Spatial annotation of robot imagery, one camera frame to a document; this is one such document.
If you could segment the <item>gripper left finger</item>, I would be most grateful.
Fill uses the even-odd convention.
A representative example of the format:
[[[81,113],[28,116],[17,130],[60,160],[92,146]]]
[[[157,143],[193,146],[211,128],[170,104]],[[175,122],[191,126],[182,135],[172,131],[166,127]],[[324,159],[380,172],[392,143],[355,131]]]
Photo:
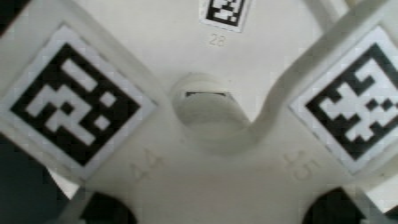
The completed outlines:
[[[92,195],[93,192],[88,191],[85,188],[79,188],[76,190],[65,208],[54,219],[49,221],[49,224],[86,224],[81,215],[92,199]]]

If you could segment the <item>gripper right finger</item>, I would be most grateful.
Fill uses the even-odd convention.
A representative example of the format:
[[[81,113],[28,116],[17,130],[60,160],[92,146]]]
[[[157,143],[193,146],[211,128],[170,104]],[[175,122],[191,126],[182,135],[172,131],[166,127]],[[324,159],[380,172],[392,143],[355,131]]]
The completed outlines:
[[[364,215],[358,224],[398,224],[398,205],[387,211],[381,211],[364,190],[355,185],[346,185],[342,189]]]

